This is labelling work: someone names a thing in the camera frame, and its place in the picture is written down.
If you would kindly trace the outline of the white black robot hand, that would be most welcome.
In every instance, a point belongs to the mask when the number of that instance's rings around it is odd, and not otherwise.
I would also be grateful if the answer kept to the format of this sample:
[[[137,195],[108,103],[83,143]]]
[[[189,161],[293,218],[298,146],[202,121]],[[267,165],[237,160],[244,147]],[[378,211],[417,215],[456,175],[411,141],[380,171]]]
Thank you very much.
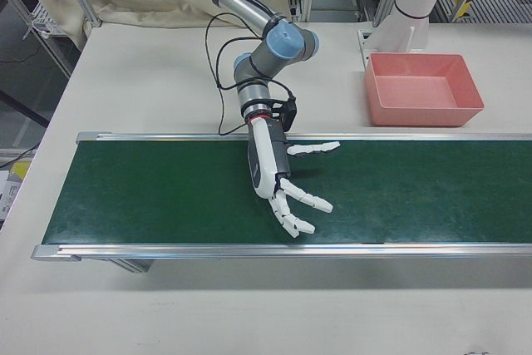
[[[296,217],[288,206],[287,198],[290,196],[326,213],[333,211],[333,205],[290,182],[288,157],[326,153],[337,149],[340,143],[292,145],[288,143],[281,123],[267,116],[252,118],[248,127],[249,170],[255,193],[269,202],[274,216],[292,237],[296,238],[300,233],[313,234],[314,225]]]

